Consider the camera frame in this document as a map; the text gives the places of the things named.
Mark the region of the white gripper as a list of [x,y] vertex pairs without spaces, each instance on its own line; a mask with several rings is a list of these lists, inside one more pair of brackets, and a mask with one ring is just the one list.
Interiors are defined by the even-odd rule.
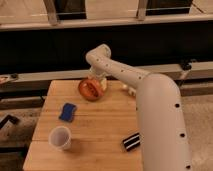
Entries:
[[107,78],[104,71],[100,71],[97,68],[91,67],[89,69],[89,78],[98,80],[103,88],[107,87]]

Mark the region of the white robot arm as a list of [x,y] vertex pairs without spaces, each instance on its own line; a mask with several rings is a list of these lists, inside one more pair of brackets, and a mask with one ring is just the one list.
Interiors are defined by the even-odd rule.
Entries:
[[143,171],[193,171],[177,84],[164,74],[112,60],[106,44],[85,58],[93,75],[107,73],[136,90]]

